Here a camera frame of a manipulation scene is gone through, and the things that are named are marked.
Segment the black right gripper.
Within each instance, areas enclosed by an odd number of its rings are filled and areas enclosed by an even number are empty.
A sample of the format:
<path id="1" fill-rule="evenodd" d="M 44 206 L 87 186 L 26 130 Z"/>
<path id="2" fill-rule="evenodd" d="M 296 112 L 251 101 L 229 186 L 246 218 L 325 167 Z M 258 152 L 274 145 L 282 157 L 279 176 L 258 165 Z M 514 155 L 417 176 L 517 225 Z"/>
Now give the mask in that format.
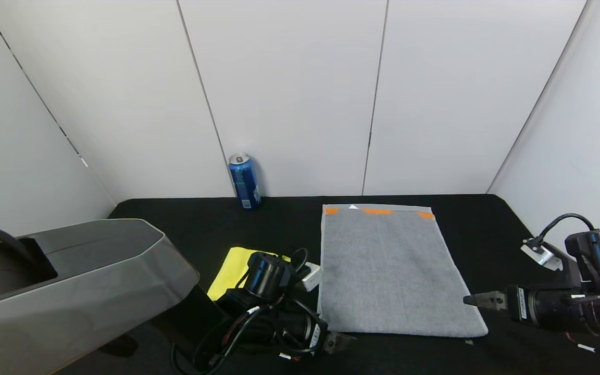
<path id="1" fill-rule="evenodd" d="M 514 322 L 543 330 L 585 330 L 578 304 L 569 304 L 569 289 L 510 285 L 506 293 L 484 292 L 464 296 L 464 304 L 506 311 Z"/>

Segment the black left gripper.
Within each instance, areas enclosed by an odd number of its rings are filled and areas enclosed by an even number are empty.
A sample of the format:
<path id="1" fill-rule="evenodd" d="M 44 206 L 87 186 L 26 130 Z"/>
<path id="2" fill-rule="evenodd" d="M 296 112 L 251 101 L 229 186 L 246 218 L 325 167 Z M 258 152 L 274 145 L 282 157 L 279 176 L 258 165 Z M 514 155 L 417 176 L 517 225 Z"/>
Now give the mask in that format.
<path id="1" fill-rule="evenodd" d="M 293 357 L 336 354 L 350 348 L 357 337 L 328 332 L 327 323 L 316 313 L 291 312 L 286 316 L 286 352 Z"/>

